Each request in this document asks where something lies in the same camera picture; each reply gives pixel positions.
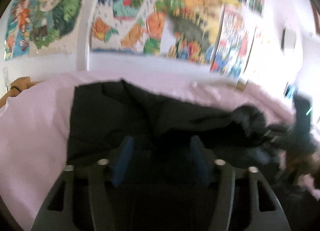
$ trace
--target metal bolt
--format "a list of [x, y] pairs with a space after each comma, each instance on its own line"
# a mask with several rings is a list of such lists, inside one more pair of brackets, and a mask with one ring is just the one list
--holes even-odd
[[251, 166], [248, 168], [248, 171], [250, 171], [251, 173], [258, 173], [259, 170], [257, 167]]
[[101, 159], [97, 162], [99, 165], [107, 165], [109, 163], [108, 159]]
[[74, 169], [75, 167], [73, 165], [67, 165], [64, 170], [66, 172], [72, 172]]
[[216, 160], [214, 160], [214, 163], [215, 163], [216, 165], [220, 165], [220, 166], [223, 166], [223, 165], [226, 164], [226, 162], [225, 162], [224, 160], [221, 160], [221, 159], [216, 159]]

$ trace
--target pink bed sheet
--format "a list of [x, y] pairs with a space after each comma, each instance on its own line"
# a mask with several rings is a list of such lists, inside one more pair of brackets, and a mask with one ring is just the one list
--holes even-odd
[[129, 68], [57, 75], [9, 98], [0, 109], [0, 195], [24, 230], [31, 229], [65, 167], [74, 86], [121, 78], [154, 93], [204, 106], [234, 110], [252, 104], [264, 112], [268, 123], [294, 121], [291, 108], [255, 85], [240, 92], [222, 85], [190, 83], [181, 75]]

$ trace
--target silver screw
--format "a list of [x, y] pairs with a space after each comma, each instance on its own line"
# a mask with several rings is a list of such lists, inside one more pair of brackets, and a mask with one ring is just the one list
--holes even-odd
[[257, 167], [251, 166], [248, 168], [248, 171], [250, 171], [251, 173], [258, 173], [259, 170]]
[[64, 170], [66, 172], [72, 172], [74, 169], [75, 167], [73, 165], [67, 165]]
[[220, 166], [223, 166], [223, 165], [226, 164], [226, 162], [225, 162], [224, 160], [221, 160], [221, 159], [216, 159], [216, 160], [214, 160], [214, 163], [215, 163], [216, 165], [220, 165]]
[[109, 163], [108, 159], [101, 159], [97, 162], [99, 165], [107, 165]]

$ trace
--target pink fabric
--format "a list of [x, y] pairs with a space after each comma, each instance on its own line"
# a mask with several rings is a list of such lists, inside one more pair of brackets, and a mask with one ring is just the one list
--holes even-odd
[[240, 92], [226, 86], [190, 83], [181, 75], [130, 68], [55, 76], [9, 98], [0, 109], [0, 195], [26, 231], [65, 167], [74, 86], [120, 78], [154, 93], [204, 106], [233, 110], [253, 104], [265, 113], [269, 123], [293, 119], [292, 110], [254, 85]]

